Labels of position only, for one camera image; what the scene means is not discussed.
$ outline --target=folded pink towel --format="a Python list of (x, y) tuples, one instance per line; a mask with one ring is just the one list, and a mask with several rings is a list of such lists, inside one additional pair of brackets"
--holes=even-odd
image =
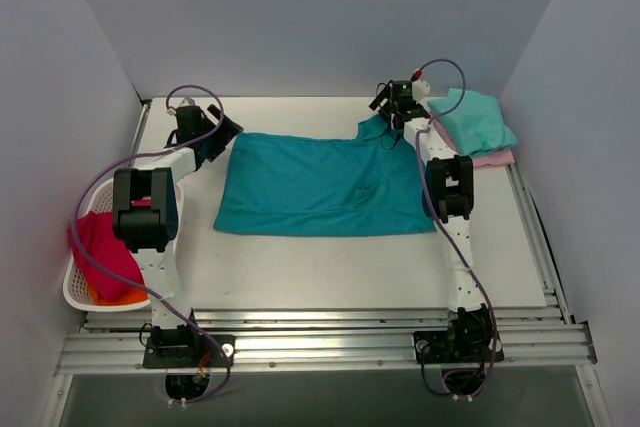
[[(439, 120), (435, 120), (433, 122), (433, 125), (436, 126), (436, 130), (438, 131), (438, 134), (440, 134), (440, 137), (442, 137), (442, 140), (444, 140), (445, 144), (447, 144), (447, 146), (449, 146), (450, 149), (455, 150), (457, 152), (458, 149), (456, 148), (456, 145), (453, 143), (453, 140), (451, 140), (451, 137), (449, 137), (449, 134), (447, 133), (447, 130), (444, 128), (444, 125), (442, 125), (442, 123)], [(487, 165), (493, 165), (493, 166), (509, 165), (509, 164), (515, 164), (516, 162), (516, 159), (514, 159), (513, 152), (511, 152), (511, 149), (496, 150), (495, 152), (492, 152), (489, 155), (473, 157), (472, 160), (473, 160), (474, 167), (484, 167)]]

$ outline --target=white wall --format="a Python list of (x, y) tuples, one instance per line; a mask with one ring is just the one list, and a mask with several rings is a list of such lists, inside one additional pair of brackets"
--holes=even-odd
[(640, 403), (640, 0), (553, 0), (502, 96), (616, 425)]
[[(143, 96), (185, 82), (225, 95), (368, 96), (450, 56), (502, 91), (549, 0), (87, 0)], [(453, 70), (433, 69), (444, 90)]]
[(0, 423), (37, 425), (67, 329), (65, 229), (140, 104), (84, 0), (0, 0)]

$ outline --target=white plastic basket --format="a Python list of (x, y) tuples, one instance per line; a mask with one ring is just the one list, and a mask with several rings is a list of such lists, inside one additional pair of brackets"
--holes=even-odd
[[(102, 212), (111, 212), (113, 208), (112, 185), (113, 179), (109, 179), (95, 190), (83, 215), (89, 213), (90, 210), (93, 210), (98, 214)], [(176, 202), (178, 204), (178, 215), (181, 215), (184, 199), (182, 196), (182, 190), (178, 185), (176, 185)], [(176, 237), (173, 242), (174, 253), (177, 244), (178, 237)], [(84, 274), (80, 269), (78, 269), (78, 266), (73, 259), (73, 255), (71, 255), (69, 263), (67, 264), (67, 271), (64, 274), (62, 291), (64, 293), (64, 298), (69, 305), (78, 310), (91, 312), (127, 312), (130, 310), (142, 309), (149, 305), (149, 299), (143, 302), (136, 302), (134, 304), (127, 305), (96, 305), (87, 291), (87, 281), (84, 278)]]

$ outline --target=white tabletop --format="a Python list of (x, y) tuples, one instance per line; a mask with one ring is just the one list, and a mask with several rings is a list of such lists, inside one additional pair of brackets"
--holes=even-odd
[[(246, 132), (353, 138), (371, 116), (367, 98), (225, 98)], [(212, 99), (196, 99), (207, 107)], [(154, 99), (140, 152), (158, 150), (175, 128)], [(439, 234), (293, 238), (213, 230), (231, 147), (181, 181), (185, 194), (177, 262), (194, 308), (446, 308)], [(471, 239), (476, 269), (496, 307), (546, 305), (504, 167), (475, 171)]]

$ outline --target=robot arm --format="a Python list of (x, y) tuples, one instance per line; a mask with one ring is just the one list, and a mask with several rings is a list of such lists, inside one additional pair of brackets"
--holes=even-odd
[[(431, 129), (420, 138), (420, 145), (415, 144), (416, 133), (427, 127), (428, 120), (419, 118), (411, 120), (404, 125), (404, 140), (414, 149), (420, 148), (422, 158), (429, 166), (431, 185), (429, 186), (432, 193), (432, 201), (434, 207), (438, 209), (438, 205), (442, 205), (444, 198), (449, 195), (456, 195), (458, 198), (464, 199), (467, 205), (461, 207), (462, 211), (455, 215), (451, 212), (443, 212), (439, 209), (440, 220), (449, 235), (453, 237), (462, 251), (469, 265), (473, 267), (473, 252), (471, 250), (471, 236), (469, 233), (470, 213), (473, 207), (473, 166), (469, 165), (470, 160), (464, 157), (458, 157), (456, 152), (451, 150), (449, 146), (442, 140), (436, 129)], [(453, 180), (451, 172), (446, 169), (458, 170), (454, 172), (454, 176), (464, 176), (465, 178)], [(437, 189), (437, 183), (448, 190), (440, 194)], [(460, 256), (453, 249), (450, 242), (442, 236), (442, 250), (445, 268), (449, 279), (448, 286), (448, 307), (452, 312), (457, 312), (459, 308), (466, 311), (479, 310), (485, 302), (482, 293), (471, 278), (468, 269), (462, 264)]]
[[(220, 111), (208, 111), (218, 119)], [(197, 171), (204, 161), (213, 161), (242, 127), (228, 117), (212, 135), (214, 124), (196, 105), (176, 109), (178, 128), (172, 132), (177, 144), (202, 138), (192, 145), (160, 157), (140, 168), (119, 169), (113, 177), (113, 231), (138, 263), (145, 286), (160, 293), (163, 300), (149, 296), (152, 331), (145, 353), (145, 367), (190, 366), (202, 357), (202, 337), (173, 315), (164, 301), (184, 317), (193, 320), (193, 311), (182, 291), (173, 241), (178, 234), (179, 218), (175, 184)]]
[[(401, 131), (414, 149), (420, 149), (426, 164), (424, 175), (430, 200), (440, 220), (436, 225), (447, 270), (450, 315), (444, 340), (429, 337), (432, 347), (426, 363), (476, 361), (489, 354), (493, 323), (487, 302), (470, 270), (442, 232), (445, 230), (454, 239), (473, 268), (470, 235), (473, 164), (469, 157), (461, 157), (451, 150), (435, 128), (420, 137), (420, 145), (415, 145), (417, 132), (428, 126), (430, 115), (424, 99), (429, 89), (429, 84), (422, 80), (389, 81), (369, 107), (385, 119), (390, 128)], [(425, 215), (431, 218), (424, 195), (422, 205)]]

